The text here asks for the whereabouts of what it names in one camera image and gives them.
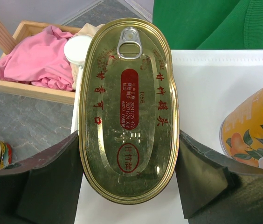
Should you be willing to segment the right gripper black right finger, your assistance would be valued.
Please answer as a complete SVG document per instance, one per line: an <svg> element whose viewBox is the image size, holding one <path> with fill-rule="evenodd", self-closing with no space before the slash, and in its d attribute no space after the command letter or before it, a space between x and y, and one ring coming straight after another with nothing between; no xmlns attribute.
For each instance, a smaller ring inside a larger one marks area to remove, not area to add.
<svg viewBox="0 0 263 224"><path fill-rule="evenodd" d="M228 158L184 132L175 167L191 224L263 224L263 169Z"/></svg>

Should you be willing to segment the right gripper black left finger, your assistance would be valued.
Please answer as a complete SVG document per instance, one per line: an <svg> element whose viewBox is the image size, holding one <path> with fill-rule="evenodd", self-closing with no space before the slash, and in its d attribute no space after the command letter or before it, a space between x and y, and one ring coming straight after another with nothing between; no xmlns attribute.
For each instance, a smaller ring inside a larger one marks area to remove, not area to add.
<svg viewBox="0 0 263 224"><path fill-rule="evenodd" d="M72 224L83 167L77 132L0 170L0 224Z"/></svg>

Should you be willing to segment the yellow labelled can white lid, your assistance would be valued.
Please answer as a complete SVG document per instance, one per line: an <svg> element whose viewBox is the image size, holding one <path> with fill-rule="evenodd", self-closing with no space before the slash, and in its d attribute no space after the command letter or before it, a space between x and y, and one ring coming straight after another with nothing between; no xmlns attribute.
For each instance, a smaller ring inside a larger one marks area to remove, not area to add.
<svg viewBox="0 0 263 224"><path fill-rule="evenodd" d="M224 119L220 144L226 156L263 169L263 88Z"/></svg>

